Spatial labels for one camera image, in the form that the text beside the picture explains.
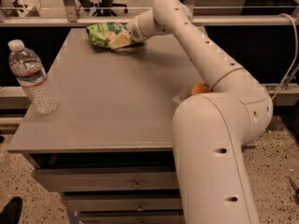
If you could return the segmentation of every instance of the speckled floor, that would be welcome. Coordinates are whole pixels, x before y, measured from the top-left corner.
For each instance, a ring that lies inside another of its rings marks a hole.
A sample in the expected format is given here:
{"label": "speckled floor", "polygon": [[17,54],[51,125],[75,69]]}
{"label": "speckled floor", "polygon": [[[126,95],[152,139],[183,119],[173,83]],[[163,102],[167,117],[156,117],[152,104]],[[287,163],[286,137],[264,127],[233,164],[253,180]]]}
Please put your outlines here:
{"label": "speckled floor", "polygon": [[[13,121],[0,118],[0,124],[4,123],[11,127]],[[33,168],[22,155],[6,152],[14,130],[6,130],[0,145],[0,210],[12,197],[20,196],[20,224],[68,223],[60,196],[48,193],[34,181]],[[289,177],[299,181],[299,146],[291,126],[282,116],[274,116],[256,141],[256,148],[244,151],[244,159],[261,223],[298,224],[299,202]]]}
{"label": "speckled floor", "polygon": [[13,197],[19,196],[23,200],[19,224],[68,223],[60,196],[48,193],[34,181],[31,177],[33,167],[21,154],[7,153],[7,144],[15,132],[15,127],[11,126],[14,121],[0,119],[1,127],[6,128],[3,131],[5,141],[0,144],[0,211]]}

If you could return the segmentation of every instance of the orange object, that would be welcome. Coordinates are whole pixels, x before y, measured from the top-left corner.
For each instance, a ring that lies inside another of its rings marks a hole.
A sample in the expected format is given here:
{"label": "orange object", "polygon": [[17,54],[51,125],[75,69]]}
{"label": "orange object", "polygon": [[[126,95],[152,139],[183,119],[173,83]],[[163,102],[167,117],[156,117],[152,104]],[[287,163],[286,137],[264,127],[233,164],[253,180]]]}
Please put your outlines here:
{"label": "orange object", "polygon": [[192,95],[211,92],[205,81],[199,81],[192,87]]}

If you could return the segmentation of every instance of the drawer handle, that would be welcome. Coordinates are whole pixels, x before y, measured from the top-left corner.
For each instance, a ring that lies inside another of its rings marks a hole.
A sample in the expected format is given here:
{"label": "drawer handle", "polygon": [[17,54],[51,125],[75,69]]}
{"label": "drawer handle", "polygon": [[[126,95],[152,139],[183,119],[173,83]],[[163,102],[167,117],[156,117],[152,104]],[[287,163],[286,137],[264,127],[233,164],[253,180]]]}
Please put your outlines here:
{"label": "drawer handle", "polygon": [[135,180],[135,183],[132,185],[133,189],[141,189],[141,185],[138,180]]}
{"label": "drawer handle", "polygon": [[144,211],[143,207],[142,207],[142,204],[140,203],[138,208],[136,209],[137,212],[141,213]]}

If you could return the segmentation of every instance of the table surface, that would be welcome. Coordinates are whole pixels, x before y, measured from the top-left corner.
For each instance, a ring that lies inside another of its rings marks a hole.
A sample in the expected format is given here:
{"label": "table surface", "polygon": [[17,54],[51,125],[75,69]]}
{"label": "table surface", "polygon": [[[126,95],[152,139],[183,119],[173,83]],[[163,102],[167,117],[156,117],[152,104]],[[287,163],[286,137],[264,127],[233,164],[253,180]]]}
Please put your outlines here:
{"label": "table surface", "polygon": [[172,99],[201,79],[172,35],[115,52],[91,45],[84,28],[70,31],[49,78],[58,109],[30,106],[9,152],[172,148]]}

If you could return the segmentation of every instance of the drawer cabinet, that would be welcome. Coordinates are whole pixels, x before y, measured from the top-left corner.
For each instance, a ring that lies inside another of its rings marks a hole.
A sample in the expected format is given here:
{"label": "drawer cabinet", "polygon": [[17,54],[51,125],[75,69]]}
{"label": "drawer cabinet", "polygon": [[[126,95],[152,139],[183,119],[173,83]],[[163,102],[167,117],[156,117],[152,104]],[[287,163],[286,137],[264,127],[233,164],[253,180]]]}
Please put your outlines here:
{"label": "drawer cabinet", "polygon": [[129,191],[68,193],[62,203],[69,210],[80,212],[95,211],[134,211],[137,213],[152,210],[180,210],[178,190],[170,191]]}
{"label": "drawer cabinet", "polygon": [[172,167],[117,167],[34,170],[33,178],[48,191],[178,189]]}
{"label": "drawer cabinet", "polygon": [[180,211],[81,213],[84,224],[185,224]]}
{"label": "drawer cabinet", "polygon": [[172,150],[34,154],[33,178],[84,224],[183,224]]}

